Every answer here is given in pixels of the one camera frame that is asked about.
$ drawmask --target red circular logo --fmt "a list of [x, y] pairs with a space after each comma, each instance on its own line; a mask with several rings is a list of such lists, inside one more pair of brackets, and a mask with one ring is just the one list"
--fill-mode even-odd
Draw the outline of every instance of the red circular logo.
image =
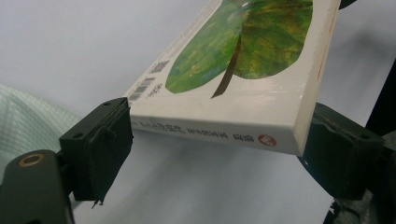
[[274, 147], [276, 146], [276, 140], [275, 138], [271, 137], [270, 135], [262, 134], [259, 136], [259, 141], [268, 146], [268, 147]]

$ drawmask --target black mechanical part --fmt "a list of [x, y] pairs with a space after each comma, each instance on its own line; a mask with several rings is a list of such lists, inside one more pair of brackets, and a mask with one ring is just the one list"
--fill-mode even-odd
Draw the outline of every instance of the black mechanical part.
[[7, 165], [0, 218], [2, 224], [74, 223], [54, 152], [33, 151]]
[[133, 142], [126, 98], [99, 105], [60, 138], [77, 201], [103, 201]]
[[384, 141], [376, 134], [317, 104], [304, 155], [305, 169], [334, 198], [358, 200], [367, 188], [367, 172]]

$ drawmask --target gray surface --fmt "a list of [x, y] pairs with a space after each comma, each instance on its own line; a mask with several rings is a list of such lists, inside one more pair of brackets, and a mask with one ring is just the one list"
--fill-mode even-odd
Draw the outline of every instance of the gray surface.
[[[85, 116], [122, 95], [205, 1], [0, 0], [0, 82]], [[319, 100], [364, 124], [396, 56], [396, 2], [339, 14]], [[295, 157], [153, 133], [78, 223], [321, 223], [332, 198]]]

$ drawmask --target barcode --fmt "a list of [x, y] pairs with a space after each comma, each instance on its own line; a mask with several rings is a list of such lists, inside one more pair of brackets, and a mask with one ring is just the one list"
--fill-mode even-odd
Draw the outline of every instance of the barcode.
[[165, 66], [169, 63], [169, 61], [157, 63], [153, 69], [151, 69], [150, 73], [160, 73]]
[[148, 88], [148, 86], [154, 81], [155, 77], [146, 77], [145, 80], [140, 83], [136, 90], [129, 97], [130, 101], [136, 101], [142, 95], [143, 92]]

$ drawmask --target brass ring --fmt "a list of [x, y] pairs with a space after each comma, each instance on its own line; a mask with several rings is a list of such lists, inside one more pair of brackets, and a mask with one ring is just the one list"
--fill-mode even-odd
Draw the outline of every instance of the brass ring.
[[18, 162], [18, 165], [21, 167], [32, 166], [32, 165], [38, 164], [43, 159], [44, 159], [44, 155], [41, 153], [31, 154], [31, 155], [23, 157], [20, 160], [20, 162]]

